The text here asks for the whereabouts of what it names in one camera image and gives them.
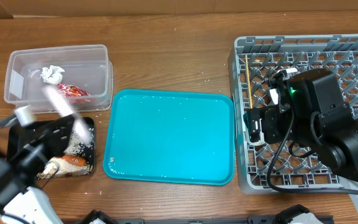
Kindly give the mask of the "white cup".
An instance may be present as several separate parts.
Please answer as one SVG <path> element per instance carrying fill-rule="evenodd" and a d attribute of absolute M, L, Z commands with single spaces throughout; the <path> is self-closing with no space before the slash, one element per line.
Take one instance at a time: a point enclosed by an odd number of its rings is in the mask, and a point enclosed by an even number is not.
<path fill-rule="evenodd" d="M 265 144 L 264 133 L 262 131 L 261 119 L 245 119 L 246 140 L 250 145 L 261 146 Z"/>

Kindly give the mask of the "pink-rimmed white bowl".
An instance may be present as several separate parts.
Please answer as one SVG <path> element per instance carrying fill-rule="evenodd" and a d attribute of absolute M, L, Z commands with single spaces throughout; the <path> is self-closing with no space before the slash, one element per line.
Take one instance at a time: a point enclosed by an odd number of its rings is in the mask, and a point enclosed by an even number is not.
<path fill-rule="evenodd" d="M 276 88 L 269 89 L 270 98 L 274 105 L 279 103 L 280 95 Z"/>

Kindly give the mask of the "wooden chopstick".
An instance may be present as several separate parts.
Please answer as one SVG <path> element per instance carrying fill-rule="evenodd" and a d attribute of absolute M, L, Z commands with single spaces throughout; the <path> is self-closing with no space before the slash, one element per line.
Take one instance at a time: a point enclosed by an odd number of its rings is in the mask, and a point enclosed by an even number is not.
<path fill-rule="evenodd" d="M 248 56 L 245 55 L 245 64 L 246 64 L 246 79 L 247 79 L 247 91 L 249 97 L 249 108 L 252 109 L 253 101 L 252 101 L 252 88 L 251 88 L 251 79 L 250 79 L 250 71 L 249 71 L 249 59 Z"/>

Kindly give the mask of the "white plate with peanut shells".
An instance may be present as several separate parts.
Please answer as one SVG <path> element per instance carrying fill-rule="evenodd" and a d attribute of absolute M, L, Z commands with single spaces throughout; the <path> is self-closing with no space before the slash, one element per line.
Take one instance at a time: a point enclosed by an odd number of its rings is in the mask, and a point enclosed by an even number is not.
<path fill-rule="evenodd" d="M 47 85 L 42 88 L 42 92 L 61 117 L 74 117 L 74 132 L 84 143 L 90 143 L 92 137 L 88 125 L 70 102 L 59 92 L 58 88 L 53 85 Z"/>

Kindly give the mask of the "orange carrot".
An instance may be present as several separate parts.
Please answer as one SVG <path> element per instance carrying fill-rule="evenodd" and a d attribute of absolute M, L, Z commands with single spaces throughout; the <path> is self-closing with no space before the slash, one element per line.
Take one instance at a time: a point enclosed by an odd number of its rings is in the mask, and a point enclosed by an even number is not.
<path fill-rule="evenodd" d="M 78 167 L 84 167 L 87 165 L 86 159 L 84 159 L 82 157 L 78 157 L 78 156 L 72 156 L 72 155 L 66 154 L 62 157 L 62 159 L 67 161 L 69 164 L 72 164 L 72 165 L 78 166 Z"/>

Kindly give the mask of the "red snack wrapper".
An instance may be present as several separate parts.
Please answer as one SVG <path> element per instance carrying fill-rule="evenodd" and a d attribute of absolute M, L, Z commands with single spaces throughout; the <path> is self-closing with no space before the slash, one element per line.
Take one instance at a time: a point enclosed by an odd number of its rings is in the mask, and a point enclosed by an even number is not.
<path fill-rule="evenodd" d="M 85 90 L 82 90 L 74 85 L 61 84 L 57 85 L 59 92 L 65 97 L 79 97 L 79 96 L 88 96 L 88 93 Z"/>

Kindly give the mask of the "white tissue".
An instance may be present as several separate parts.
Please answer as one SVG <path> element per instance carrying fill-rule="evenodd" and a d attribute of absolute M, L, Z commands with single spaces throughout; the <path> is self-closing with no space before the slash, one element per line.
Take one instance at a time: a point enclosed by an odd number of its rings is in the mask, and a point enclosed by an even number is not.
<path fill-rule="evenodd" d="M 51 65 L 49 67 L 43 67 L 40 76 L 45 83 L 58 85 L 63 80 L 64 72 L 65 70 L 63 68 Z"/>

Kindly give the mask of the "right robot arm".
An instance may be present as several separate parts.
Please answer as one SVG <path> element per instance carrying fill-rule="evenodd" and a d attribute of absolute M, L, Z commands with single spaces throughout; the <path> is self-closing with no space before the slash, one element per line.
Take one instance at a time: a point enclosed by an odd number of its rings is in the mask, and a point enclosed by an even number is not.
<path fill-rule="evenodd" d="M 335 74 L 324 68 L 305 72 L 287 68 L 266 81 L 272 105 L 248 109 L 243 120 L 249 144 L 279 144 L 267 178 L 290 141 L 310 149 L 302 157 L 316 154 L 333 174 L 346 180 L 343 188 L 291 189 L 271 182 L 268 186 L 287 194 L 347 194 L 358 212 L 358 119 L 343 100 Z"/>

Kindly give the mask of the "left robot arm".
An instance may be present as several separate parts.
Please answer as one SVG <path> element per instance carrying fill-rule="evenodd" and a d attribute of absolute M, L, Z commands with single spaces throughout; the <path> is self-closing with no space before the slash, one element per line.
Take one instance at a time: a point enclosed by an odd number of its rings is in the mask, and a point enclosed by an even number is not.
<path fill-rule="evenodd" d="M 35 179 L 49 160 L 63 155 L 75 122 L 58 118 L 34 131 L 19 128 L 23 146 L 10 159 L 0 152 L 0 219 L 4 223 L 61 223 Z"/>

